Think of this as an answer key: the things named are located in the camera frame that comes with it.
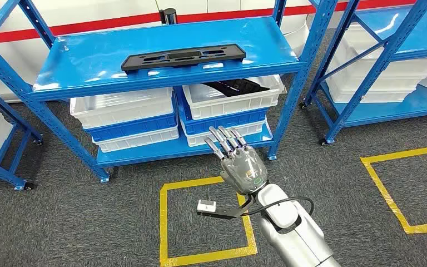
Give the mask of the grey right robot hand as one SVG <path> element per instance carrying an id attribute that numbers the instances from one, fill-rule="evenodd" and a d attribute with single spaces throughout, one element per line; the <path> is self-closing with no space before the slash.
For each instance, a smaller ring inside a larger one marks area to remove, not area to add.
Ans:
<path id="1" fill-rule="evenodd" d="M 210 126 L 209 131 L 221 148 L 208 136 L 204 142 L 220 159 L 222 178 L 240 195 L 253 194 L 262 189 L 267 182 L 266 166 L 239 131 L 223 126 Z"/>

